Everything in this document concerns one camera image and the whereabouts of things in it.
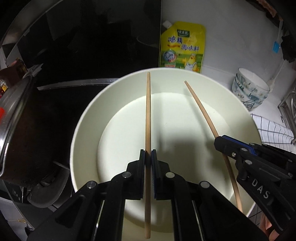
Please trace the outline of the person's right hand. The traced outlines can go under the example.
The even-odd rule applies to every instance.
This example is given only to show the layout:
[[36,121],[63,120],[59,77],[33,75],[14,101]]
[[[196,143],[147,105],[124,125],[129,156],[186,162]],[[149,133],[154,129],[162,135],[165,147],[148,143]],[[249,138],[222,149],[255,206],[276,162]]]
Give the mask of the person's right hand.
[[279,236],[264,213],[261,214],[259,228],[265,233],[269,241],[275,241]]

